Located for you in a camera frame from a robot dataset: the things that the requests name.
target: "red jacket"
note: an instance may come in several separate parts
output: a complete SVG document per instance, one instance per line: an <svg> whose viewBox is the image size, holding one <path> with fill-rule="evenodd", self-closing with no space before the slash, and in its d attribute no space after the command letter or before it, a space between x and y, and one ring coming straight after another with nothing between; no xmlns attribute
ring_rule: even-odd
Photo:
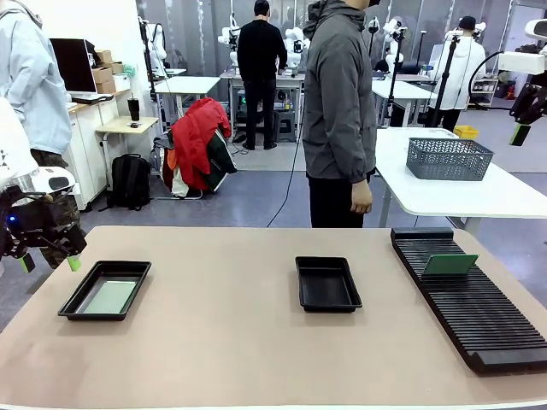
<svg viewBox="0 0 547 410"><path fill-rule="evenodd" d="M182 179L196 190L208 189L200 173L211 174L207 144L217 128L225 138L232 135L224 108L213 98L204 98L192 104L171 129Z"/></svg>

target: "man in gray jacket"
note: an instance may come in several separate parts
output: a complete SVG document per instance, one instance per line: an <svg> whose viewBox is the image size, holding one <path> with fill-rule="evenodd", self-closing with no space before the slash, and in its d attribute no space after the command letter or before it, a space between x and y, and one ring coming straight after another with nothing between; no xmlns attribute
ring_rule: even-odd
<svg viewBox="0 0 547 410"><path fill-rule="evenodd" d="M364 10L379 0L309 6L303 147L314 228L362 228L372 211L376 114Z"/></svg>
<svg viewBox="0 0 547 410"><path fill-rule="evenodd" d="M0 97L19 117L40 167L67 166L61 157L72 137L66 94L42 21L19 0L0 0ZM58 203L58 225L79 222L73 196ZM53 269L64 260L51 249L42 254Z"/></svg>

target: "black backpack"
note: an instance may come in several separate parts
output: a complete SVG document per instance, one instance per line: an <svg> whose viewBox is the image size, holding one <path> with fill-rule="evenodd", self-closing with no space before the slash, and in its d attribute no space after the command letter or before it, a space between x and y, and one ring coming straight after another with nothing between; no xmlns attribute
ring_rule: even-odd
<svg viewBox="0 0 547 410"><path fill-rule="evenodd" d="M112 179L114 186L105 209L122 207L140 211L150 203L150 164L140 155L127 154L114 159Z"/></svg>

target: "small side table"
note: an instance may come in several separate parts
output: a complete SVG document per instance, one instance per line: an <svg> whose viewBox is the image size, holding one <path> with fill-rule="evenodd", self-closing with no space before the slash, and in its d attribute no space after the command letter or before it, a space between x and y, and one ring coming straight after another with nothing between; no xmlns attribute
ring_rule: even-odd
<svg viewBox="0 0 547 410"><path fill-rule="evenodd" d="M112 161L110 160L110 154L109 154L109 136L112 134L120 134L120 135L142 135L145 132L147 132L156 122L159 121L159 118L154 117L142 117L138 123L141 124L139 128L131 128L129 125L133 122L131 120L131 117L118 117L111 120L109 123L100 126L96 129L96 132L100 132L103 134L103 141L101 142L101 145L103 146L104 151L104 160L106 161L106 179L108 183L108 190L112 190L113 187L113 181L112 181ZM127 149L127 140L126 138L123 138L124 143L126 145L126 151L129 152L129 149Z"/></svg>

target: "gray jacket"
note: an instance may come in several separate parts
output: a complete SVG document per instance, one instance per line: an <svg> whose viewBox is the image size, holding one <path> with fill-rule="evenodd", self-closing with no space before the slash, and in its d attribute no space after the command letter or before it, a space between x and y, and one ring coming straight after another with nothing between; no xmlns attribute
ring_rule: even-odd
<svg viewBox="0 0 547 410"><path fill-rule="evenodd" d="M372 67L365 13L341 0L309 6L303 147L308 175L361 182L376 166Z"/></svg>
<svg viewBox="0 0 547 410"><path fill-rule="evenodd" d="M67 92L40 27L18 2L8 0L0 9L0 97L17 113L31 148L62 154L72 137Z"/></svg>

